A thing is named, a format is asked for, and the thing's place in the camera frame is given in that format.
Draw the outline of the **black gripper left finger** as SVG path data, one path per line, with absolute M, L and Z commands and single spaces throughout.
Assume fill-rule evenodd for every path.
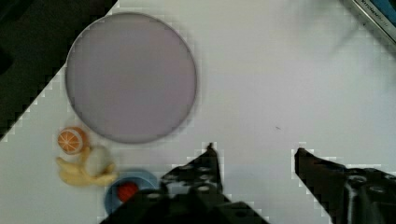
M 187 194 L 192 188 L 202 185 L 213 186 L 219 192 L 223 192 L 219 155 L 213 143 L 209 143 L 200 156 L 173 168 L 160 179 L 160 189 L 171 197 Z

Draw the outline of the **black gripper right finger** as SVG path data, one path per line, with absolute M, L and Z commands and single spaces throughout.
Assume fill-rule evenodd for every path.
M 396 224 L 395 176 L 375 168 L 347 168 L 300 147 L 295 174 L 332 224 Z

